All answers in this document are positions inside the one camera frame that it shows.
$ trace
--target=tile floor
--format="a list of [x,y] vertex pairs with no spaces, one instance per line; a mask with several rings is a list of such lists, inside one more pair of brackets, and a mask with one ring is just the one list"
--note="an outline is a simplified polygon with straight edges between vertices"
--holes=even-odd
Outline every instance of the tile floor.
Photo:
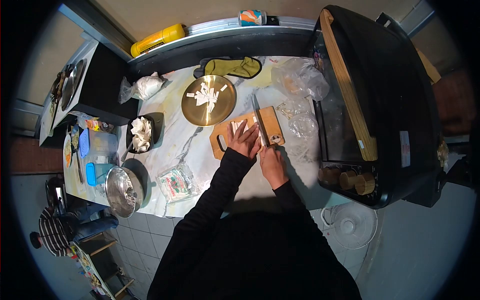
[[[330,247],[332,247],[338,261],[352,274],[353,278],[363,264],[368,246],[358,250],[342,247],[333,237],[332,228],[325,226],[320,219],[319,210],[312,210],[310,214],[323,232]],[[325,211],[328,221],[330,211]],[[181,218],[161,218],[154,215],[134,213],[130,218],[118,218],[117,228],[109,229],[112,239],[117,244],[111,247],[115,262],[122,266],[129,277],[135,279],[130,290],[139,299],[146,299],[148,288],[167,248],[173,229]]]
[[110,238],[117,240],[117,244],[110,247],[110,251],[127,276],[135,279],[130,291],[143,300],[146,299],[173,229],[181,218],[160,218],[134,213],[128,219],[118,219],[117,228],[107,230]]

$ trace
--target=fan grille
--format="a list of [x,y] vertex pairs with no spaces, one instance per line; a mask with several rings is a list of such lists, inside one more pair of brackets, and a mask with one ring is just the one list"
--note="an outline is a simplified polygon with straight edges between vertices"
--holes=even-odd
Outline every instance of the fan grille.
[[331,221],[335,239],[348,249],[359,249],[368,245],[377,231],[376,212],[356,202],[335,206]]

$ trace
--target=hand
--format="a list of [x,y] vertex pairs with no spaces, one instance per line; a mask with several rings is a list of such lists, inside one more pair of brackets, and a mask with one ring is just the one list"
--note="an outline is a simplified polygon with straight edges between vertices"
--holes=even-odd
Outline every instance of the hand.
[[243,132],[246,125],[247,120],[243,120],[235,135],[232,136],[232,126],[230,123],[227,124],[228,146],[243,156],[253,159],[261,147],[260,139],[258,139],[258,124],[255,123],[247,131]]
[[260,152],[260,167],[263,176],[268,180],[273,190],[278,189],[288,181],[285,160],[283,160],[280,151],[275,150],[275,146],[262,149]]

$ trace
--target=person's left hand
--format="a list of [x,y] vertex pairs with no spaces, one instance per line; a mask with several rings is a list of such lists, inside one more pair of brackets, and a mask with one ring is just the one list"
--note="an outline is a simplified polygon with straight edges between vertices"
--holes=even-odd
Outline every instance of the person's left hand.
[[235,135],[232,136],[231,124],[227,124],[228,146],[243,156],[253,159],[261,148],[260,139],[258,139],[258,124],[255,123],[247,131],[243,132],[246,125],[247,120],[243,120]]

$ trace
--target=gold plate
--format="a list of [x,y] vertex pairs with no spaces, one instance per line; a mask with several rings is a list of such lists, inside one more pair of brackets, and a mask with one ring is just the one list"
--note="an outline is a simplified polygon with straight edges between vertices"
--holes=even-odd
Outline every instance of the gold plate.
[[[202,83],[205,83],[208,88],[214,88],[215,92],[219,92],[211,113],[207,111],[208,102],[197,106],[195,98],[187,97],[187,93],[195,94],[200,91]],[[224,85],[227,85],[227,88],[222,92],[220,89]],[[188,122],[193,125],[208,127],[225,120],[232,113],[236,101],[237,93],[230,80],[218,75],[207,75],[196,79],[187,87],[181,100],[181,111]]]

